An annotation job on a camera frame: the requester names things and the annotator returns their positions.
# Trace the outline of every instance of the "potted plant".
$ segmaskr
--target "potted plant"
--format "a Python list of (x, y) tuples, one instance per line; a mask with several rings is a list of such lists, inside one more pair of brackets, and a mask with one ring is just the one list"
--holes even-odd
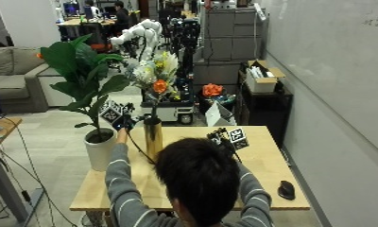
[(101, 83), (107, 73), (106, 62), (122, 61), (122, 58), (115, 54), (97, 54), (84, 43), (89, 36), (81, 36), (69, 43), (56, 42), (49, 47), (41, 47), (40, 57), (65, 79), (50, 84), (50, 87), (74, 100), (58, 109), (84, 114), (90, 119), (89, 123), (80, 123), (74, 128), (94, 127), (84, 142), (92, 168), (105, 171), (115, 136), (111, 129), (99, 127), (98, 110), (107, 94), (122, 91), (130, 82), (123, 75), (115, 75)]

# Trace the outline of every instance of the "wooden table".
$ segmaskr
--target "wooden table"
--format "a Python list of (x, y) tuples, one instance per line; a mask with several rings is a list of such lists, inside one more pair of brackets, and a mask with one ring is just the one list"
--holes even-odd
[[(58, 23), (57, 26), (78, 26), (81, 23), (80, 19), (70, 19), (62, 23)], [(113, 20), (105, 20), (99, 23), (102, 26), (110, 26), (114, 24)]]
[[(282, 154), (271, 139), (264, 126), (242, 127), (248, 141), (248, 147), (238, 150), (243, 165), (252, 172), (266, 191), (271, 194), (271, 210), (308, 210), (309, 204), (296, 183), (295, 177)], [(191, 136), (204, 137), (216, 127), (163, 127), (163, 147), (177, 139)], [(139, 148), (145, 148), (143, 129), (135, 128), (130, 136)], [(131, 180), (142, 196), (142, 202), (158, 211), (171, 210), (171, 204), (165, 195), (165, 187), (159, 184), (153, 167), (145, 157), (138, 153), (130, 141), (129, 158)], [(276, 188), (282, 180), (292, 183), (295, 187), (295, 199), (287, 201), (276, 194)], [(240, 210), (240, 203), (236, 202), (232, 210)], [(82, 185), (76, 198), (69, 206), (70, 211), (105, 212), (109, 209), (109, 200), (105, 187), (105, 173), (88, 170)]]
[[(0, 130), (0, 134), (2, 137), (0, 138), (0, 144), (4, 142), (8, 135), (12, 133), (13, 129), (21, 123), (21, 118), (4, 118), (0, 119), (0, 126), (2, 130)], [(41, 188), (37, 188), (30, 194), (32, 204), (24, 204), (18, 193), (16, 192), (10, 179), (8, 177), (6, 172), (4, 171), (1, 164), (0, 164), (0, 197), (6, 204), (8, 208), (12, 211), (12, 214), (17, 220), (14, 226), (26, 226), (29, 219), (34, 213), (37, 204), (40, 202), (40, 198), (42, 195)]]

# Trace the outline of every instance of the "computer mouse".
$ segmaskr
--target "computer mouse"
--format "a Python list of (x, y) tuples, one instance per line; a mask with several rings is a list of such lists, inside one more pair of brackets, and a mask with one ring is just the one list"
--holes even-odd
[(295, 190), (291, 183), (287, 181), (280, 181), (280, 185), (278, 187), (278, 196), (284, 198), (288, 201), (292, 201), (295, 198)]

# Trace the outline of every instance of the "orange flower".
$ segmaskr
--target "orange flower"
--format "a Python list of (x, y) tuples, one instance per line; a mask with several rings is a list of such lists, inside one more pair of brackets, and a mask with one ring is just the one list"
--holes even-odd
[(161, 94), (162, 92), (165, 92), (166, 90), (166, 82), (163, 81), (163, 79), (159, 79), (157, 80), (154, 83), (153, 83), (153, 90)]
[(202, 86), (202, 95), (203, 96), (218, 96), (222, 94), (223, 86), (218, 86), (212, 83)]

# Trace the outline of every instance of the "striped sweater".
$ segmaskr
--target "striped sweater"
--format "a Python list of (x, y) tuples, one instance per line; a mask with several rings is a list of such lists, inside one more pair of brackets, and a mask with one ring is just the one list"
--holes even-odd
[[(239, 196), (243, 202), (240, 220), (223, 223), (226, 227), (271, 227), (271, 197), (248, 170), (238, 163), (240, 174)], [(110, 200), (110, 218), (114, 226), (181, 227), (178, 218), (159, 216), (141, 201), (139, 192), (130, 180), (127, 146), (117, 144), (110, 154), (106, 169), (106, 192)]]

